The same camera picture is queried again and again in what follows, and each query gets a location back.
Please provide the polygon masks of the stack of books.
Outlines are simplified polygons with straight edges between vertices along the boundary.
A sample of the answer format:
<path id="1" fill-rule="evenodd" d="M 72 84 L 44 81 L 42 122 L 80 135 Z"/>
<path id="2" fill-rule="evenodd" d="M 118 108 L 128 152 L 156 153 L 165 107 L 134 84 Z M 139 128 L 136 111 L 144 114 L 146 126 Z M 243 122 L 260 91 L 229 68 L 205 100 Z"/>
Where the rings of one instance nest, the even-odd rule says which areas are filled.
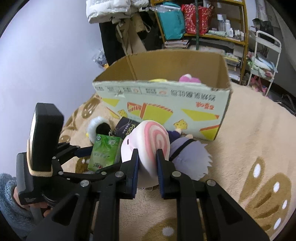
<path id="1" fill-rule="evenodd" d="M 167 40 L 165 41 L 164 48 L 166 49 L 187 49 L 189 40 Z"/>

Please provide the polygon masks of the teal bag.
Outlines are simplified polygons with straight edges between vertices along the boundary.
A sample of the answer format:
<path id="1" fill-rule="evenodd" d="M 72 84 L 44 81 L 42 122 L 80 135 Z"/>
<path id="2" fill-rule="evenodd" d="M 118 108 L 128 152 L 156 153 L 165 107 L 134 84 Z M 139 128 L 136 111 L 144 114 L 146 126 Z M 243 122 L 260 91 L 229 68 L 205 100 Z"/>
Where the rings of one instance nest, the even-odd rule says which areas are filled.
<path id="1" fill-rule="evenodd" d="M 165 2 L 163 4 L 158 4 L 156 8 L 165 39 L 182 39 L 186 30 L 181 7 L 172 2 Z"/>

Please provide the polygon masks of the yellow dog plush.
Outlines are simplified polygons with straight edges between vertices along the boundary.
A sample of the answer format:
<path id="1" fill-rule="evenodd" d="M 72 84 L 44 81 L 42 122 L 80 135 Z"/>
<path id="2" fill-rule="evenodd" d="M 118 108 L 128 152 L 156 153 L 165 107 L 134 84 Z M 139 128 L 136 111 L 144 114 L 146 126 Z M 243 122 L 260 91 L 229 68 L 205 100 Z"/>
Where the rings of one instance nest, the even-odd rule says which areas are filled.
<path id="1" fill-rule="evenodd" d="M 167 80 L 163 78 L 157 78 L 157 79 L 151 79 L 148 82 L 167 82 Z"/>

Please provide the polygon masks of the purple white-haired doll plush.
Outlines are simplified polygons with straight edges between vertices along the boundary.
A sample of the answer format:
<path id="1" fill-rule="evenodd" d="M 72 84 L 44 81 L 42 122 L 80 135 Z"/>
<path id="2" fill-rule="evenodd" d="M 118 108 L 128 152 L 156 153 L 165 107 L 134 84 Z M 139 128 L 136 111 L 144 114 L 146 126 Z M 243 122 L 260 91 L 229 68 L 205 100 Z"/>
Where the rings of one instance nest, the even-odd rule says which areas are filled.
<path id="1" fill-rule="evenodd" d="M 211 167 L 211 155 L 206 150 L 206 145 L 195 140 L 193 135 L 181 135 L 182 130 L 177 128 L 168 131 L 170 140 L 169 161 L 176 170 L 188 175 L 192 180 L 199 181 L 208 174 Z"/>

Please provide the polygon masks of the white puffer jacket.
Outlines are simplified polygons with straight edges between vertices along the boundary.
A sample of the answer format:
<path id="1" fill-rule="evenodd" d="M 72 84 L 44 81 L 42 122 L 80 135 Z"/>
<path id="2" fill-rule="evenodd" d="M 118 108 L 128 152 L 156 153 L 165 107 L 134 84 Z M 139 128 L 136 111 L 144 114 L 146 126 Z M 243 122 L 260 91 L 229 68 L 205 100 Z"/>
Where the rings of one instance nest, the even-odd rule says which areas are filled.
<path id="1" fill-rule="evenodd" d="M 147 0 L 88 0 L 86 1 L 86 17 L 89 23 L 105 23 L 131 18 L 141 8 L 149 6 Z"/>

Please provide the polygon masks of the green pole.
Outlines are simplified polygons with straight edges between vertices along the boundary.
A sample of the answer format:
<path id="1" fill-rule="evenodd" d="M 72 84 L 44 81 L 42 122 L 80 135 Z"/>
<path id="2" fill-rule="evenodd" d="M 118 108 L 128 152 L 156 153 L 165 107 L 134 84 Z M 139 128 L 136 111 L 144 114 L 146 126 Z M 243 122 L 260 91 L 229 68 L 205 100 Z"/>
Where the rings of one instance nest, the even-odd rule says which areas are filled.
<path id="1" fill-rule="evenodd" d="M 198 13 L 198 0 L 195 0 L 196 9 L 196 50 L 199 50 L 199 13 Z"/>

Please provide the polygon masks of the pink bear plush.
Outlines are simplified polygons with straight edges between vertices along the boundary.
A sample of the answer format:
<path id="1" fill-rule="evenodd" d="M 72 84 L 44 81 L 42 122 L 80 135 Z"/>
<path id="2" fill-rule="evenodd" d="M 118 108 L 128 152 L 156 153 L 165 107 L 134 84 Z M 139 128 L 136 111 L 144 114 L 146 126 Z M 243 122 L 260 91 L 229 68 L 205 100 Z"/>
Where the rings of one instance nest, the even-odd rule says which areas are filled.
<path id="1" fill-rule="evenodd" d="M 201 83 L 201 80 L 199 78 L 192 77 L 190 74 L 185 74 L 180 77 L 179 82 Z"/>

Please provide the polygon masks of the printed cardboard box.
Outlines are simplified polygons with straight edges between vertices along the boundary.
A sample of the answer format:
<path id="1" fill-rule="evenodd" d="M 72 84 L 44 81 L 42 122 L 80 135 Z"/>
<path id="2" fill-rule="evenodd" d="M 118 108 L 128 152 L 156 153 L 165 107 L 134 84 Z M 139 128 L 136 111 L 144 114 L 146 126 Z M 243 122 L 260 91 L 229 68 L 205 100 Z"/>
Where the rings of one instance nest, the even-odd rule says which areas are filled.
<path id="1" fill-rule="evenodd" d="M 201 83 L 179 82 L 185 74 Z M 148 82 L 157 78 L 167 82 Z M 114 118 L 153 120 L 208 141 L 217 137 L 232 92 L 224 57 L 196 50 L 125 56 L 97 76 L 93 87 Z"/>

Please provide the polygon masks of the yellow wooden bookshelf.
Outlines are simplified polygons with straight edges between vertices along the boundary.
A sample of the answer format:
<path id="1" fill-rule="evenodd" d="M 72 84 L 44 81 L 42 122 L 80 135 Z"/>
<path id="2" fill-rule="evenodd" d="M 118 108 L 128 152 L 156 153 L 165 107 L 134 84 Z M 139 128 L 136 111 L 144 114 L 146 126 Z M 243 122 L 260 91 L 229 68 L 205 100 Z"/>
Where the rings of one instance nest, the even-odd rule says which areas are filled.
<path id="1" fill-rule="evenodd" d="M 229 77 L 243 82 L 248 36 L 245 1 L 151 1 L 164 48 L 221 54 Z"/>

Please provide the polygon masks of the green tissue pack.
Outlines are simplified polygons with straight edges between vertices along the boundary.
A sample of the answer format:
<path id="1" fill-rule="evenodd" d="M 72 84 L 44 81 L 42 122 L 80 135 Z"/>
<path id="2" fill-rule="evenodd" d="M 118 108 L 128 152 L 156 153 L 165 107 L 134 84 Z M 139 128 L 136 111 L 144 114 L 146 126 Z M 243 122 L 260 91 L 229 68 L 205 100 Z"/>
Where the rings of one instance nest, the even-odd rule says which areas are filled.
<path id="1" fill-rule="evenodd" d="M 91 152 L 88 170 L 96 172 L 119 163 L 121 144 L 120 137 L 98 134 Z"/>

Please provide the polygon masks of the beige tote bag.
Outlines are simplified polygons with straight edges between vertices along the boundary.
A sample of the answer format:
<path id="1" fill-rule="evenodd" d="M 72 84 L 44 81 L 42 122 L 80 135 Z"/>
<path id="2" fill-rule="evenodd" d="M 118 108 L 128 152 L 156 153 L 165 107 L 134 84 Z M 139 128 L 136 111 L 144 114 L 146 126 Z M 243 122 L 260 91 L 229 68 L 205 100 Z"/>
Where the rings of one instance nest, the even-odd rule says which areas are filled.
<path id="1" fill-rule="evenodd" d="M 143 39 L 151 31 L 151 27 L 144 23 L 139 13 L 131 18 L 121 19 L 116 24 L 116 37 L 121 43 L 126 55 L 146 52 Z"/>

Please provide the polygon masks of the white black fluffy plush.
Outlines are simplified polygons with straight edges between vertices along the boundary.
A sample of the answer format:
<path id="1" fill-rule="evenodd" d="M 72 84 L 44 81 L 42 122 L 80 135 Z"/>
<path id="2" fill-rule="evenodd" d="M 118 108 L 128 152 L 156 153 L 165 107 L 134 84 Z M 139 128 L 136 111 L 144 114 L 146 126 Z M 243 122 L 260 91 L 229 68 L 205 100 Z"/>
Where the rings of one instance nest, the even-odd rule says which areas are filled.
<path id="1" fill-rule="evenodd" d="M 86 135 L 88 136 L 92 144 L 95 143 L 96 137 L 98 134 L 109 136 L 111 135 L 112 130 L 108 120 L 102 116 L 97 116 L 93 118 L 87 127 Z"/>

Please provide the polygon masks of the red patterned gift bag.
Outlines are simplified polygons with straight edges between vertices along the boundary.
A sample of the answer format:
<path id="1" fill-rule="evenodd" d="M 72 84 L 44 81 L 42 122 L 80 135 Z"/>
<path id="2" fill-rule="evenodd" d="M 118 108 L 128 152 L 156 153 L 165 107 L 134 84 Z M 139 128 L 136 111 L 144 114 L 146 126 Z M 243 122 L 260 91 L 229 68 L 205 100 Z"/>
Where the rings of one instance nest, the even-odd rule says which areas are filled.
<path id="1" fill-rule="evenodd" d="M 199 35 L 206 34 L 209 30 L 209 19 L 213 9 L 214 6 L 211 4 L 207 7 L 198 6 L 198 8 L 194 4 L 182 4 L 181 11 L 184 15 L 186 34 L 196 35 L 197 24 Z"/>

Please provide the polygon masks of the white rolling cart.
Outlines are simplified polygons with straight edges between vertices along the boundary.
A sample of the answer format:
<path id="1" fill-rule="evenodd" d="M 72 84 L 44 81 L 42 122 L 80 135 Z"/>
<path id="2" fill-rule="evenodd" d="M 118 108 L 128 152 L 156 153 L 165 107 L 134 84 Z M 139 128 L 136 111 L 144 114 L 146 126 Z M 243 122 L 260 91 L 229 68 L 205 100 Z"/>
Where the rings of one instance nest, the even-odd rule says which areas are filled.
<path id="1" fill-rule="evenodd" d="M 267 96 L 278 73 L 282 44 L 279 39 L 261 30 L 250 30 L 249 37 L 254 41 L 254 49 L 247 53 L 249 70 L 247 86 Z M 269 60 L 267 54 L 262 53 L 263 51 L 268 53 L 269 50 L 276 53 L 275 62 Z"/>

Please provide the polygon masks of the pink swirl roll plush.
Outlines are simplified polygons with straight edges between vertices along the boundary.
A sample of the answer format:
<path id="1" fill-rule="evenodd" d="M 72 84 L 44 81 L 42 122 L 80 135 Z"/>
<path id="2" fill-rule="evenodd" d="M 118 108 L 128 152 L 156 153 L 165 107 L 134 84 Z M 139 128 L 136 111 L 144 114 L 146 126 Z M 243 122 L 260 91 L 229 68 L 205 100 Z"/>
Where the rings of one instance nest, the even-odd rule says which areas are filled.
<path id="1" fill-rule="evenodd" d="M 140 158 L 138 188 L 150 188 L 159 184 L 157 173 L 157 150 L 163 150 L 165 160 L 170 154 L 170 140 L 167 130 L 153 120 L 144 120 L 127 135 L 121 144 L 121 160 L 129 161 L 133 150 Z"/>

